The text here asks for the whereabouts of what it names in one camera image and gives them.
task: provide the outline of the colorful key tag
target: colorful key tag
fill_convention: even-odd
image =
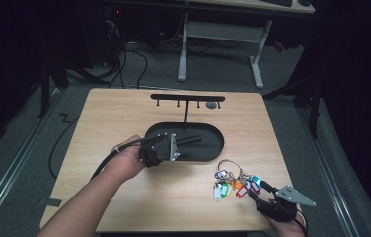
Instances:
[[[248,192],[247,187],[242,186],[242,187],[237,191],[237,193],[236,193],[236,197],[237,197],[237,198],[241,198],[241,197],[243,197],[247,192]]]
[[[243,187],[243,186],[244,186],[244,185],[241,183],[241,181],[237,180],[237,181],[235,182],[234,188],[235,188],[236,190],[240,190],[241,187]]]
[[[253,176],[252,180],[253,180],[254,183],[257,184],[257,186],[259,186],[260,189],[262,189],[261,180],[259,179],[259,177]]]
[[[227,183],[222,184],[222,188],[220,188],[220,195],[222,198],[225,198],[230,193],[231,187]]]
[[[216,172],[216,174],[214,174],[214,178],[219,180],[219,179],[225,178],[227,175],[228,175],[228,172],[226,170],[221,170],[221,171]]]
[[[259,194],[261,193],[261,190],[260,190],[259,186],[258,186],[256,183],[254,183],[254,182],[252,182],[252,181],[249,181],[248,183],[250,183],[251,190],[252,190],[254,193],[256,193],[257,195],[259,195]]]
[[[233,190],[233,186],[229,185],[229,190],[228,190],[228,193],[226,194],[226,198],[229,197],[229,195],[231,194],[232,190]]]
[[[222,196],[220,194],[222,185],[220,184],[215,184],[213,187],[213,198],[216,201],[220,201],[222,199]]]

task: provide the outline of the white metal stand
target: white metal stand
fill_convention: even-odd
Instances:
[[[185,13],[183,48],[182,54],[180,56],[178,80],[182,82],[186,80],[186,42],[188,37],[207,38],[214,40],[243,41],[258,44],[254,56],[250,57],[250,64],[253,69],[253,76],[256,81],[256,86],[257,88],[262,89],[263,83],[260,76],[259,60],[266,38],[268,37],[271,24],[272,20],[269,20],[266,22],[263,28],[255,28],[209,22],[189,21],[188,13]]]

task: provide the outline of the hand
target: hand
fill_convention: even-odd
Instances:
[[[140,136],[134,135],[116,147],[120,147],[123,144],[137,139],[140,139]],[[115,176],[119,177],[122,182],[135,177],[145,168],[145,165],[139,161],[139,149],[140,147],[138,145],[133,145],[122,150],[109,161],[104,171],[112,172]]]
[[[275,200],[270,199],[269,202],[270,203],[275,203]],[[303,237],[303,236],[305,236],[301,227],[298,224],[296,224],[296,222],[294,222],[294,221],[291,221],[291,222],[277,222],[277,221],[269,218],[268,216],[263,215],[263,217],[266,220],[268,220],[269,224],[277,230],[278,236],[280,236],[280,237],[299,237],[299,236]],[[305,225],[305,220],[303,219],[303,217],[299,213],[297,213],[296,219],[300,223]]]

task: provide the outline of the keychain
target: keychain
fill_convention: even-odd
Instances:
[[[239,168],[239,176],[237,178],[232,172],[220,169],[221,164],[226,162],[233,163]],[[260,193],[260,178],[248,175],[236,162],[229,159],[221,160],[217,165],[217,170],[214,174],[216,182],[213,186],[213,198],[216,201],[227,198],[232,191],[236,191],[235,196],[237,198],[242,198],[249,190],[256,194]]]

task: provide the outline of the red key tag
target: red key tag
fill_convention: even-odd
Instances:
[[[243,187],[241,187],[241,188],[237,191],[236,196],[237,196],[237,198],[241,198],[241,197],[243,197],[247,192],[248,192],[247,187],[243,186]]]

